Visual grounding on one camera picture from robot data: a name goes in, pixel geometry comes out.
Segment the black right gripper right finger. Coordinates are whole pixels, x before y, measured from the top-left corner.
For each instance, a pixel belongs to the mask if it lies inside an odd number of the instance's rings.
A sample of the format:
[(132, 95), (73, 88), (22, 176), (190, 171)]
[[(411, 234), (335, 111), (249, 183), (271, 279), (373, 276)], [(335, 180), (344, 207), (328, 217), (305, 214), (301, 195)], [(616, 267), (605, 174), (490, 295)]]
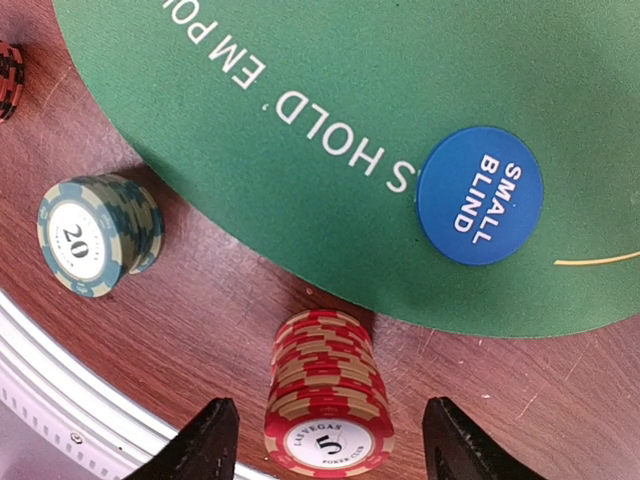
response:
[(422, 432), (429, 479), (543, 480), (504, 450), (448, 397), (428, 400)]

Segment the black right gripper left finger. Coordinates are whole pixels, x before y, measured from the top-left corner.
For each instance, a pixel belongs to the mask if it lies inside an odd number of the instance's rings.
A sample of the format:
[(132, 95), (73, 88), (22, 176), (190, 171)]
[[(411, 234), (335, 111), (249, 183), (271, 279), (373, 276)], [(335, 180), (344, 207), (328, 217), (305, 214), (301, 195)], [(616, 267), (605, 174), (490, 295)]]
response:
[(125, 480), (232, 480), (239, 423), (231, 398), (213, 399), (156, 456)]

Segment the red poker chip stack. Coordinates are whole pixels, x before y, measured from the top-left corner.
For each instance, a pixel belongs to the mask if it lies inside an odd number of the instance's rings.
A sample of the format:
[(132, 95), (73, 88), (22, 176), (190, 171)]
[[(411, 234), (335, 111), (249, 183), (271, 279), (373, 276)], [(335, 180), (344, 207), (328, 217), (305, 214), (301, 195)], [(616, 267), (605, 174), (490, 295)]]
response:
[(264, 421), (272, 460), (316, 479), (378, 468), (395, 445), (387, 392), (372, 339), (356, 318), (300, 312), (278, 331)]

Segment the blue small blind button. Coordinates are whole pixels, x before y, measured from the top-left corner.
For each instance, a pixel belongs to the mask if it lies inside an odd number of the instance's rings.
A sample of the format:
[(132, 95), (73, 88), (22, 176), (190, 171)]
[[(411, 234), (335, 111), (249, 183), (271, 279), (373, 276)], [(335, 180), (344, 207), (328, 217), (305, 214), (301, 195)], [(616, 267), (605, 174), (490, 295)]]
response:
[(459, 130), (428, 156), (416, 186), (420, 225), (445, 257), (469, 266), (500, 262), (537, 227), (544, 184), (516, 135), (490, 126)]

